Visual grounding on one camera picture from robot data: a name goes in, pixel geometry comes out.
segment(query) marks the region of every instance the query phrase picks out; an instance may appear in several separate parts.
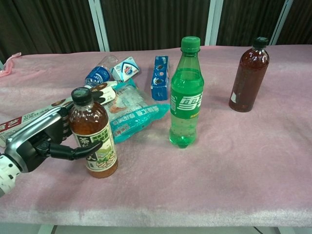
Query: plastic bottle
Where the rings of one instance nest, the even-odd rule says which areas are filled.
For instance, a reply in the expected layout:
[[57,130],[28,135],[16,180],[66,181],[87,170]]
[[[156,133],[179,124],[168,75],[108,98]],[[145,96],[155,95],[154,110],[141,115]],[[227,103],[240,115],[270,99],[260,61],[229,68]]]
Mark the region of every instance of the plastic bottle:
[[240,59],[229,101],[229,106],[235,111],[248,112],[253,108],[270,61],[264,50],[267,44],[267,38],[254,39],[252,48]]
[[87,75],[85,87],[92,88],[108,81],[112,77],[112,69],[118,64],[114,55],[105,56],[101,62]]
[[196,140],[196,126],[204,88],[198,61],[199,46],[198,37],[182,39],[182,56],[171,81],[169,139],[180,148],[186,148]]
[[113,174],[118,160],[108,116],[105,109],[93,101],[90,89],[77,88],[72,92],[74,106],[69,115],[69,124],[76,142],[81,146],[102,140],[102,147],[87,157],[89,174],[105,178]]

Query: sprite bottle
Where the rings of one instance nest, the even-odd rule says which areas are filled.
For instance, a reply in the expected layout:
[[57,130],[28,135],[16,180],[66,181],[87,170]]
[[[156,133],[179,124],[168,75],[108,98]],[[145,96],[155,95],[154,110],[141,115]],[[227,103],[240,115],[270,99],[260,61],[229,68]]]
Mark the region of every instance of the sprite bottle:
[[196,140],[196,125],[204,88],[198,61],[199,46],[198,37],[182,39],[182,56],[171,80],[169,139],[179,148],[186,148]]

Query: robotic hand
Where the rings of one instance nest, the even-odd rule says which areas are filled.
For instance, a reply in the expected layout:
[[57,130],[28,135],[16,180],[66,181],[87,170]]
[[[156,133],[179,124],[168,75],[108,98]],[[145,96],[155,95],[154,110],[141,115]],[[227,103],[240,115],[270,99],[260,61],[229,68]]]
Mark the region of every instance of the robotic hand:
[[[94,92],[94,99],[101,102],[101,94]],[[55,107],[7,139],[4,154],[0,154],[0,197],[14,188],[20,173],[35,170],[47,157],[75,160],[93,154],[102,146],[101,141],[76,149],[60,145],[72,134],[68,122],[72,107],[73,103]]]

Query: dark curtain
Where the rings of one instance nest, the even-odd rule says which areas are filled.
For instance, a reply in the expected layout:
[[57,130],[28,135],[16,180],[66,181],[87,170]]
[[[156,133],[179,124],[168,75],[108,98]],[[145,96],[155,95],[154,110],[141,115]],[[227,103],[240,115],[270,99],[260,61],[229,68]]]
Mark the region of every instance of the dark curtain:
[[0,60],[99,51],[88,0],[0,0]]
[[180,47],[184,36],[205,42],[210,0],[101,0],[111,51]]
[[312,44],[311,0],[293,1],[276,44]]
[[285,0],[224,0],[217,45],[250,46],[273,34]]

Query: pink table cloth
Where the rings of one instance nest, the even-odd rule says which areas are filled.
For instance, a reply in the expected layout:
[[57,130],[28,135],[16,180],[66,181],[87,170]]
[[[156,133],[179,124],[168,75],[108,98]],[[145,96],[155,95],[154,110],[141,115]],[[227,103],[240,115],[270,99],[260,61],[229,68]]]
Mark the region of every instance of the pink table cloth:
[[[168,141],[170,114],[117,145],[118,170],[88,175],[85,160],[48,158],[0,198],[0,221],[143,227],[312,226],[312,45],[269,46],[270,65],[254,108],[228,107],[246,47],[201,47],[205,90],[198,140]],[[0,78],[0,122],[66,98],[107,53],[13,58]],[[133,56],[134,80],[151,94],[156,55],[172,76],[180,49]],[[71,136],[63,144],[76,147]]]

